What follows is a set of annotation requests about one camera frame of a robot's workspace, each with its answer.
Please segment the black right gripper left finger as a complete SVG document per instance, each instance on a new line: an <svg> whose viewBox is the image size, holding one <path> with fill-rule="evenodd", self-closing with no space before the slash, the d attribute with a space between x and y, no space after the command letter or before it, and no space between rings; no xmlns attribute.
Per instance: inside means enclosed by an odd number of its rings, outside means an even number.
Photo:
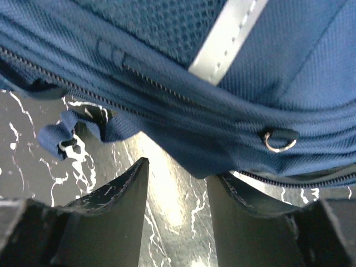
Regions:
<svg viewBox="0 0 356 267"><path fill-rule="evenodd" d="M1 200L2 266L138 266L149 161L65 206Z"/></svg>

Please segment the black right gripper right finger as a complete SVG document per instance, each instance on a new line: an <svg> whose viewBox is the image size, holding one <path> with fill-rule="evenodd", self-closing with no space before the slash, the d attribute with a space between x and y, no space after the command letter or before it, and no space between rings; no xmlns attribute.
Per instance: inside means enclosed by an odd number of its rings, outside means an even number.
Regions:
<svg viewBox="0 0 356 267"><path fill-rule="evenodd" d="M232 174L206 181L219 266L355 265L355 201L297 207Z"/></svg>

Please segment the navy blue student backpack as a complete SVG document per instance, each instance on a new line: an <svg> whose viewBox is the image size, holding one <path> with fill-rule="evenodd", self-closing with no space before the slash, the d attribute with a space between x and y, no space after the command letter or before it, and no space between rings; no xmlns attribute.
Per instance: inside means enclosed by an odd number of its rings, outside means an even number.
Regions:
<svg viewBox="0 0 356 267"><path fill-rule="evenodd" d="M2 1L1 85L117 112L43 128L61 160L82 122L144 132L197 178L355 185L354 1Z"/></svg>

